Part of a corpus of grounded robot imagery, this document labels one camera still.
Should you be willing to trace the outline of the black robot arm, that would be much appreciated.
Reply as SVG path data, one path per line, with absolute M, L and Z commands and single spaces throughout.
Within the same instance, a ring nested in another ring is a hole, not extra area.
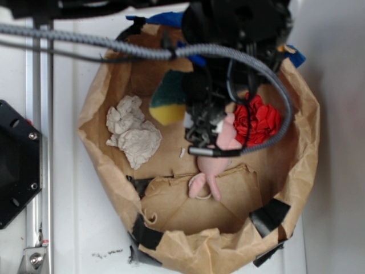
M 41 30 L 1 24 L 1 33 L 49 41 L 61 41 L 99 46 L 123 57 L 117 62 L 137 62 L 146 59 L 169 61 L 190 59 L 200 71 L 190 75 L 200 76 L 198 91 L 190 94 L 188 113 L 192 124 L 186 127 L 185 137 L 190 142 L 189 153 L 196 156 L 239 156 L 270 147 L 286 134 L 293 116 L 290 96 L 277 77 L 284 55 L 280 53 L 288 37 L 292 18 L 288 1 L 190 1 L 177 22 L 186 45 L 174 46 L 168 38 L 161 40 L 160 49 L 132 45 L 121 38 L 75 34 L 56 30 Z M 243 75 L 241 85 L 255 96 L 261 80 L 270 82 L 280 94 L 286 115 L 277 133 L 253 148 L 229 150 L 218 144 L 217 125 L 223 119 L 226 102 L 247 105 L 240 99 L 234 80 Z

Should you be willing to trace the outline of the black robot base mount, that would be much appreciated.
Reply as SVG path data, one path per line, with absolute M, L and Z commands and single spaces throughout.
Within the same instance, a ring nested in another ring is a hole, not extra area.
M 42 134 L 1 100 L 1 229 L 39 193 Z

